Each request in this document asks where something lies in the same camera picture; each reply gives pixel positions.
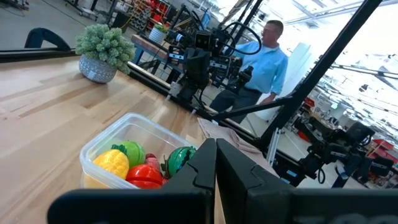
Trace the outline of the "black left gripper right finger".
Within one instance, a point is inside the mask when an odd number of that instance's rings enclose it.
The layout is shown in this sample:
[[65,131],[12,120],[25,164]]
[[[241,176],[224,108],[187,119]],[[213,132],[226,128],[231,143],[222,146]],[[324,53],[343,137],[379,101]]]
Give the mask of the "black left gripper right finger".
[[397,223],[396,190],[298,189],[226,140],[216,143],[227,223]]

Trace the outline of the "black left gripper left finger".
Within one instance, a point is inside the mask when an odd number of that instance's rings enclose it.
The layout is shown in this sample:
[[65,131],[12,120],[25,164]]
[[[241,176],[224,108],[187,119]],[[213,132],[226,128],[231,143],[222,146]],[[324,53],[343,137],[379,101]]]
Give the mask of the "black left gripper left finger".
[[216,141],[206,139],[165,185],[155,190],[71,190],[49,206],[48,223],[213,223]]

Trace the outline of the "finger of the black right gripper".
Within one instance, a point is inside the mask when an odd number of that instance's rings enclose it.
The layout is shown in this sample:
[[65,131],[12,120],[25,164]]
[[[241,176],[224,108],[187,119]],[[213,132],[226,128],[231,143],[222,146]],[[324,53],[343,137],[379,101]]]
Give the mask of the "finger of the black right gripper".
[[192,90],[198,90],[197,73],[199,58],[195,51],[185,52],[185,69],[188,83]]
[[200,75],[199,83],[200,89],[204,89],[209,82],[209,66],[210,66],[211,53],[206,51],[200,52]]

